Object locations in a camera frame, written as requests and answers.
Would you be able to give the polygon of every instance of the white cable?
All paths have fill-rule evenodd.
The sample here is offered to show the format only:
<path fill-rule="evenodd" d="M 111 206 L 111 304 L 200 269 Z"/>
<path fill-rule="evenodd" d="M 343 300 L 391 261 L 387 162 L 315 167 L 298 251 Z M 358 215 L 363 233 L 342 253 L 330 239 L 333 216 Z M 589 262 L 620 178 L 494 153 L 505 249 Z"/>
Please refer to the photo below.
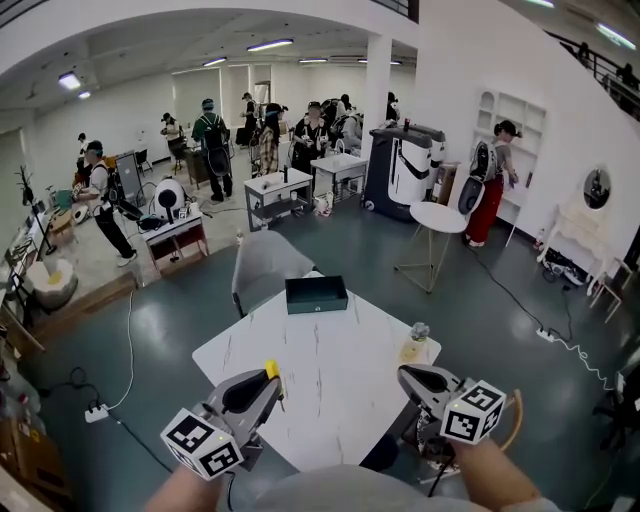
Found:
<path fill-rule="evenodd" d="M 587 368 L 587 370 L 589 370 L 590 372 L 594 372 L 596 374 L 596 376 L 598 377 L 598 380 L 602 381 L 602 388 L 605 391 L 614 391 L 615 388 L 609 388 L 607 387 L 607 378 L 606 377 L 602 377 L 600 375 L 600 370 L 598 370 L 597 368 L 591 368 L 589 366 L 589 363 L 587 363 L 587 358 L 589 357 L 589 354 L 587 354 L 586 352 L 583 352 L 582 350 L 580 350 L 580 345 L 574 345 L 573 347 L 570 347 L 562 338 L 554 338 L 553 336 L 549 336 L 551 341 L 559 341 L 564 345 L 564 348 L 566 348 L 569 352 L 573 351 L 573 350 L 577 350 L 578 351 L 578 357 L 580 357 L 580 360 L 584 363 L 585 367 Z"/>
<path fill-rule="evenodd" d="M 125 392 L 124 396 L 120 399 L 120 401 L 112 406 L 112 407 L 107 407 L 107 411 L 111 411 L 113 409 L 115 409 L 116 407 L 119 407 L 120 404 L 122 404 L 122 402 L 124 402 L 125 398 L 127 398 L 127 396 L 129 395 L 129 391 L 131 391 L 131 386 L 133 386 L 133 341 L 131 341 L 131 310 L 132 310 L 132 305 L 133 305 L 133 291 L 131 292 L 131 295 L 129 295 L 129 314 L 127 315 L 127 337 L 129 338 L 129 353 L 131 354 L 131 379 L 129 380 L 129 386 L 127 387 L 127 391 Z"/>

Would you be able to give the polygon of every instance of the yellow tab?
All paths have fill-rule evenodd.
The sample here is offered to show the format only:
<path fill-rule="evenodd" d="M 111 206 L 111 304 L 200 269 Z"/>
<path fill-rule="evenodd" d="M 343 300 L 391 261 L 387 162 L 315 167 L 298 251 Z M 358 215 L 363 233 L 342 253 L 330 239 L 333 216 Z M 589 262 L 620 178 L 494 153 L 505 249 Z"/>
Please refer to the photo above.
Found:
<path fill-rule="evenodd" d="M 265 369 L 267 370 L 267 377 L 269 377 L 269 380 L 273 379 L 274 377 L 280 377 L 278 363 L 276 363 L 273 359 L 269 359 L 265 363 Z"/>

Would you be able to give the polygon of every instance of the green shirt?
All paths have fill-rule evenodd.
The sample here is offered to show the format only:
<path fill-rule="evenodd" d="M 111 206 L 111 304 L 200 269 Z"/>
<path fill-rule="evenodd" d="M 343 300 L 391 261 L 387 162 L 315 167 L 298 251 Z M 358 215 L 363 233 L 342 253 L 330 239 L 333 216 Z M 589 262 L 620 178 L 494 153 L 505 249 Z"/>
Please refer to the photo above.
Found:
<path fill-rule="evenodd" d="M 191 137 L 196 142 L 204 143 L 204 132 L 207 130 L 221 131 L 223 140 L 226 140 L 228 137 L 228 130 L 224 124 L 224 120 L 215 112 L 205 112 L 196 119 L 196 122 L 193 124 Z"/>

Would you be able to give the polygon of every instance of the gray chair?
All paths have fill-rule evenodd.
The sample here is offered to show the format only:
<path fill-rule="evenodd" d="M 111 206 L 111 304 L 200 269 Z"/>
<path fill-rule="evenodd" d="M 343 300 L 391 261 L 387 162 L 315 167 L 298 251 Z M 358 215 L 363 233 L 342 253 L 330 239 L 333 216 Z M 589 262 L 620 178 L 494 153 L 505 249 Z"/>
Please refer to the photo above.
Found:
<path fill-rule="evenodd" d="M 231 296 L 238 313 L 243 318 L 247 315 L 241 296 L 253 298 L 254 307 L 250 309 L 255 309 L 282 291 L 285 279 L 304 277 L 314 269 L 313 261 L 298 252 L 280 233 L 257 231 L 247 235 L 238 248 L 231 283 Z M 267 285 L 271 289 L 265 292 Z"/>

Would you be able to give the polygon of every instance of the white sneaker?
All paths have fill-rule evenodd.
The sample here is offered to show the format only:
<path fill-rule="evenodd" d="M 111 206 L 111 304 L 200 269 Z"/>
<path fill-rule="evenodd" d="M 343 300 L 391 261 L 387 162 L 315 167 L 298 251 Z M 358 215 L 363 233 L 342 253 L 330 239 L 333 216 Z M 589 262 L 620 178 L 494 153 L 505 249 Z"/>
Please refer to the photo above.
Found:
<path fill-rule="evenodd" d="M 122 256 L 118 255 L 118 262 L 116 263 L 116 265 L 118 265 L 119 267 L 126 267 L 129 263 L 131 263 L 137 257 L 138 257 L 137 252 L 134 252 L 131 258 L 123 258 Z"/>

